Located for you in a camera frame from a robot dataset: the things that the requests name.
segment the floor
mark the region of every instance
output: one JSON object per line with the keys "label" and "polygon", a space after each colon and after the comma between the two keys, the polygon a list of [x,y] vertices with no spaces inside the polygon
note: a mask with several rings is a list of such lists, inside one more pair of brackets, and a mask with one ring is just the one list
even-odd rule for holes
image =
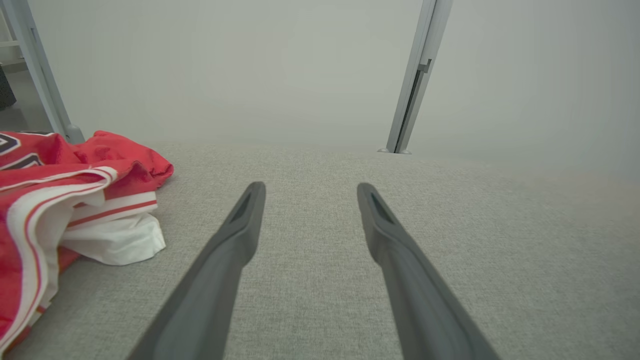
{"label": "floor", "polygon": [[501,359],[640,358],[637,187],[378,152],[149,145],[176,169],[154,211],[166,249],[127,266],[74,263],[7,360],[129,358],[254,180],[267,186],[264,218],[225,360],[402,359],[365,242],[360,181],[378,189]]}
{"label": "floor", "polygon": [[0,111],[0,131],[52,131],[29,71],[5,74],[17,102]]}

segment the red and white fabric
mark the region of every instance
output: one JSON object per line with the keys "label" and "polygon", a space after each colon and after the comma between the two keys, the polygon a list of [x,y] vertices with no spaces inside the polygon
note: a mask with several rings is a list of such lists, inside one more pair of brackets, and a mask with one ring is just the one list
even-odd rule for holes
{"label": "red and white fabric", "polygon": [[0,356],[26,336],[80,254],[110,265],[164,248],[155,190],[173,165],[127,138],[97,131],[0,132]]}

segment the door frame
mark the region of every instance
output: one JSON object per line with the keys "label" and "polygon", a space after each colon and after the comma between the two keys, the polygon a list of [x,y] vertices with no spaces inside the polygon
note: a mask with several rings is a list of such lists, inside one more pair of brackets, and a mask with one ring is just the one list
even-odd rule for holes
{"label": "door frame", "polygon": [[423,0],[387,146],[380,152],[411,154],[406,149],[435,64],[453,0]]}
{"label": "door frame", "polygon": [[51,128],[70,143],[84,142],[82,131],[69,120],[42,47],[28,0],[2,0],[2,2]]}

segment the metal door frame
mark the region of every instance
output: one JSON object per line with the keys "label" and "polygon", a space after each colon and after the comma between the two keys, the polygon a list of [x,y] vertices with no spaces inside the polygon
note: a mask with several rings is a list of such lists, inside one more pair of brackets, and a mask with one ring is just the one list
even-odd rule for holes
{"label": "metal door frame", "polygon": [[380,152],[411,154],[406,149],[431,76],[453,0],[423,0],[409,62],[387,146]]}
{"label": "metal door frame", "polygon": [[84,142],[80,129],[69,120],[42,47],[28,0],[2,0],[2,2],[51,128],[63,135],[70,143]]}

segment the black object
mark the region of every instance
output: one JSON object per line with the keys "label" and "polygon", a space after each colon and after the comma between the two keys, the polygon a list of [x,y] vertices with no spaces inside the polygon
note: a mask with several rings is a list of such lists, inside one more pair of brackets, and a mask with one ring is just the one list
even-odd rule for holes
{"label": "black object", "polygon": [[0,66],[0,110],[15,104],[15,95],[6,79],[4,69]]}
{"label": "black object", "polygon": [[[258,244],[266,189],[252,183],[129,359],[222,359],[242,267]],[[498,360],[376,189],[358,185],[362,225],[382,268],[405,360]]]}
{"label": "black object", "polygon": [[258,245],[266,188],[252,183],[129,359],[222,359],[240,273]]}
{"label": "black object", "polygon": [[376,189],[358,185],[369,252],[382,268],[405,360],[498,359]]}

